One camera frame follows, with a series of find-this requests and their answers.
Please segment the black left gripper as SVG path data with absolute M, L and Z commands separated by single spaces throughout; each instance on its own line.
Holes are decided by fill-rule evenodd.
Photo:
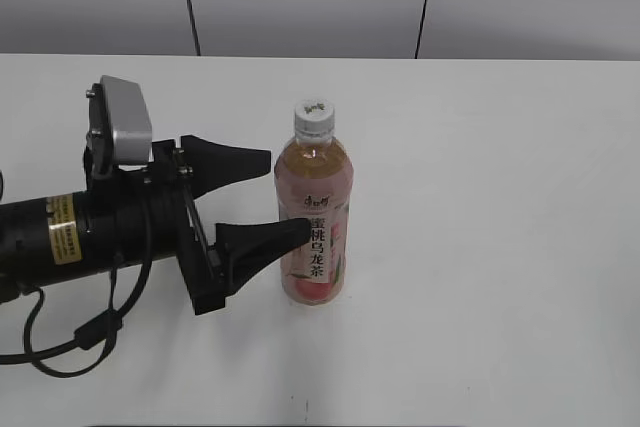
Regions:
M 138 280 L 117 316 L 142 295 L 155 260 L 174 257 L 194 312 L 221 309 L 263 269 L 309 242 L 309 220 L 218 223 L 213 257 L 195 198 L 271 172 L 269 150 L 232 147 L 194 135 L 152 144 L 153 161 L 132 171 L 86 148 L 82 193 L 83 271 L 140 265 Z

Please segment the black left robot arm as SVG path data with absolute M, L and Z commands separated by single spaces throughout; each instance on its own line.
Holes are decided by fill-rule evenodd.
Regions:
M 3 205 L 2 297 L 174 257 L 192 308 L 203 315 L 224 308 L 254 276 L 310 241 L 305 218 L 218 223 L 215 242 L 207 241 L 196 199 L 269 174 L 270 151 L 186 135 L 156 141 L 151 152 L 142 168 L 89 175 L 84 191 Z

